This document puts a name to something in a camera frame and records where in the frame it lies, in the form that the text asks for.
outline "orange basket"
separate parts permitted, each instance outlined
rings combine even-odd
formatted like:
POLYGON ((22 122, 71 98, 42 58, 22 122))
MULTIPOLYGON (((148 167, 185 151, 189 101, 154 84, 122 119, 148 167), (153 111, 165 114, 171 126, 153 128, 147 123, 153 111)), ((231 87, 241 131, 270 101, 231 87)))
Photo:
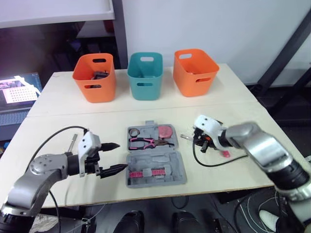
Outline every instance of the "orange basket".
POLYGON ((173 77, 186 97, 204 95, 219 70, 218 65, 199 49, 175 52, 173 77))
POLYGON ((72 77, 89 102, 109 102, 115 97, 115 68, 113 56, 109 53, 83 55, 78 60, 72 77), (108 75, 102 79, 92 80, 94 73, 98 71, 106 72, 108 75))

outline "teal basket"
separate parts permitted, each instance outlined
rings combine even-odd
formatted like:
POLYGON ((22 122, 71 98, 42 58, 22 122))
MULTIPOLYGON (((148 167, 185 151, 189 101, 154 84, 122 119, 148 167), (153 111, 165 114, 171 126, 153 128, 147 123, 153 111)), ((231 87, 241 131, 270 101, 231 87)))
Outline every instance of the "teal basket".
POLYGON ((156 52, 134 53, 128 65, 127 75, 135 99, 158 99, 163 76, 162 55, 156 52))

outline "plastic basket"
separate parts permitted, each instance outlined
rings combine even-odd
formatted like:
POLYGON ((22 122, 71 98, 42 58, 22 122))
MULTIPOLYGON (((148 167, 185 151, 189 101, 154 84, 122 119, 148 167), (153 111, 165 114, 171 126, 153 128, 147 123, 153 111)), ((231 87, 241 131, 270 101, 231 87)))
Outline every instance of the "plastic basket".
POLYGON ((86 100, 92 103, 109 102, 115 97, 116 78, 113 56, 109 53, 94 53, 80 57, 72 75, 86 100), (95 72, 108 76, 92 80, 95 72))
POLYGON ((158 99, 163 75, 162 55, 156 52, 134 53, 130 59, 127 75, 135 99, 158 99))
POLYGON ((202 50, 175 52, 173 77, 186 97, 204 95, 219 70, 218 65, 202 50))

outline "black shoe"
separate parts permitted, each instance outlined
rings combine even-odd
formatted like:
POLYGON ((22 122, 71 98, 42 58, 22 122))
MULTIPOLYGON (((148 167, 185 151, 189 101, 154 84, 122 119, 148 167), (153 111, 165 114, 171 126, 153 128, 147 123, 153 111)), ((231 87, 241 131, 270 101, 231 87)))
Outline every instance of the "black shoe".
POLYGON ((172 216, 174 233, 204 233, 203 227, 193 214, 180 211, 172 216))
POLYGON ((133 210, 123 216, 113 233, 144 233, 144 227, 143 212, 133 210))

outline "white table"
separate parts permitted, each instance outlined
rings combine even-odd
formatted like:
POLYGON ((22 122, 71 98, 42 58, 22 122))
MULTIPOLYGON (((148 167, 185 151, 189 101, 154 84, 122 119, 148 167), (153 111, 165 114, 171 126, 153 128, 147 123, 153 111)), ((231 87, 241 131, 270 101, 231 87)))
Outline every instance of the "white table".
MULTIPOLYGON (((118 71, 118 86, 121 88, 118 87, 117 98, 111 103, 100 104, 91 104, 84 100, 70 73, 54 74, 0 159, 2 177, 0 202, 5 200, 16 179, 23 174, 29 159, 39 145, 52 133, 69 125, 90 128, 93 133, 100 136, 102 142, 115 142, 121 145, 113 151, 100 153, 100 165, 104 168, 125 163, 126 156, 129 154, 126 147, 127 127, 143 125, 146 120, 154 120, 158 124, 172 124, 178 135, 181 133, 191 135, 192 125, 200 114, 218 119, 226 126, 255 121, 263 130, 275 135, 296 160, 302 162, 305 169, 309 166, 282 129, 227 65, 221 65, 221 72, 210 92, 196 98, 183 97, 172 83, 172 78, 165 75, 166 84, 162 87, 162 96, 159 100, 136 101, 130 95, 127 81, 123 80, 123 83, 119 81, 121 74, 124 74, 124 71, 118 71)), ((53 138, 40 154, 67 151, 71 138, 76 132, 80 133, 77 139, 79 141, 82 136, 81 131, 63 132, 53 138)), ((52 192, 60 206, 71 206, 272 185, 266 175, 249 158, 225 166, 206 168, 194 160, 190 141, 182 138, 178 138, 178 141, 178 151, 182 154, 188 179, 186 184, 131 189, 125 185, 123 171, 104 179, 94 174, 86 175, 84 178, 72 176, 56 183, 52 187, 52 192)), ((197 151, 203 163, 215 164, 227 160, 218 151, 208 150, 207 154, 201 154, 199 149, 197 151)), ((231 149, 230 152, 231 158, 244 155, 242 150, 231 149)), ((48 197, 44 207, 53 206, 52 199, 48 197)))
POLYGON ((220 71, 212 87, 204 96, 184 97, 173 80, 173 68, 164 69, 161 96, 156 101, 139 101, 132 97, 127 70, 116 70, 116 97, 112 102, 90 103, 83 96, 72 78, 72 72, 54 73, 42 95, 30 110, 29 117, 83 113, 163 109, 188 106, 206 106, 221 103, 257 102, 246 86, 227 64, 220 64, 220 71))
MULTIPOLYGON (((265 131, 275 135, 298 161, 303 157, 292 144, 266 110, 257 103, 218 104, 210 106, 193 106, 171 109, 137 110, 127 112, 94 113, 62 116, 28 117, 22 123, 9 148, 0 160, 0 175, 5 177, 1 182, 0 202, 12 187, 14 181, 22 175, 25 167, 36 148, 53 132, 69 125, 82 125, 90 128, 100 136, 103 142, 115 142, 121 145, 113 151, 101 153, 100 165, 124 163, 127 151, 127 127, 143 125, 145 120, 154 120, 158 124, 171 123, 178 135, 191 134, 194 120, 199 114, 205 114, 226 125, 245 121, 256 121, 265 131)), ((69 147, 74 132, 64 132, 52 139, 41 151, 44 153, 62 153, 69 147)), ((125 185, 125 172, 100 179, 94 174, 84 178, 72 176, 56 183, 52 192, 60 206, 83 205, 101 202, 115 202, 143 198, 154 198, 174 195, 190 195, 225 190, 238 190, 272 185, 266 175, 249 158, 235 161, 225 166, 206 168, 196 163, 191 151, 191 142, 178 139, 179 148, 184 161, 187 183, 163 187, 130 189, 125 185)), ((218 163, 226 159, 217 151, 208 150, 199 159, 204 163, 218 163)), ((243 155, 242 150, 230 150, 232 158, 243 155)), ((50 197, 44 207, 53 206, 50 197)))

